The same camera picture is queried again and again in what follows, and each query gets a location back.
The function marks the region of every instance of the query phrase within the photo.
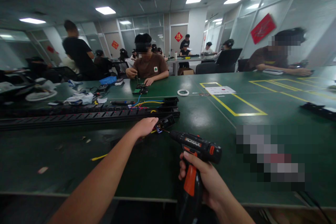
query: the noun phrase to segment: table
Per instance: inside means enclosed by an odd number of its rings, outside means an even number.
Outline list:
[[[326,90],[334,84],[336,67],[316,69],[308,78],[273,76],[259,72],[218,73],[172,76],[149,87],[145,99],[174,97],[179,89],[189,96],[179,97],[180,118],[173,129],[198,134],[215,141],[223,149],[220,164],[215,165],[237,200],[245,206],[303,207],[291,191],[260,181],[243,155],[237,154],[238,125],[279,125],[277,144],[283,144],[292,162],[304,163],[308,191],[325,208],[336,207],[335,122],[319,117],[299,106],[306,101],[335,107],[336,94]],[[237,93],[201,97],[203,86],[218,83]],[[108,98],[138,100],[132,95],[136,80],[113,86]],[[79,86],[98,86],[85,82]],[[66,83],[53,100],[63,100],[75,90]],[[49,101],[22,102],[19,107],[39,108]],[[1,132],[0,193],[68,196],[98,164],[90,158],[106,154],[109,142],[123,135],[134,123],[85,125],[50,129]],[[82,140],[91,139],[89,143]],[[167,134],[150,135],[134,147],[116,192],[118,199],[173,202],[176,200],[180,146]],[[37,171],[49,167],[43,173]]]
[[[199,57],[191,57],[190,59],[185,59],[182,57],[177,57],[177,59],[169,59],[167,61],[168,66],[173,66],[173,74],[177,76],[177,72],[179,70],[179,63],[182,62],[191,62],[191,61],[202,61],[202,60],[212,60],[215,55],[210,55],[210,56],[204,56],[202,58]]]

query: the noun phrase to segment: tape roll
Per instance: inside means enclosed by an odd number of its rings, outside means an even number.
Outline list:
[[[187,96],[187,95],[189,95],[189,91],[185,90],[185,89],[181,89],[181,90],[177,91],[177,94],[179,96]]]

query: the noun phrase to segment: cordless drill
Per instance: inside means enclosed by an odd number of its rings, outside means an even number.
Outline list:
[[[201,159],[204,162],[210,161],[219,163],[222,149],[215,143],[189,133],[172,130],[169,136],[181,144],[182,150]],[[194,218],[201,208],[203,196],[203,183],[200,171],[197,170],[186,159],[187,174],[183,180],[182,193],[179,194],[176,207],[176,216],[180,224],[192,224]]]

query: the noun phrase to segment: cardboard box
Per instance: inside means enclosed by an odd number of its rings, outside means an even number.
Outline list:
[[[194,75],[195,72],[191,68],[179,68],[177,75]]]

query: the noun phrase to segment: red decoration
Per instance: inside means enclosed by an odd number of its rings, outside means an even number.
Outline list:
[[[119,44],[116,41],[113,40],[112,46],[117,50]]]
[[[180,40],[183,38],[181,33],[177,33],[175,36],[175,39],[177,40],[177,42],[180,42]]]
[[[276,28],[276,25],[268,13],[251,31],[254,44],[258,44],[264,37]]]
[[[47,50],[51,53],[54,53],[55,51],[50,45],[48,45]]]

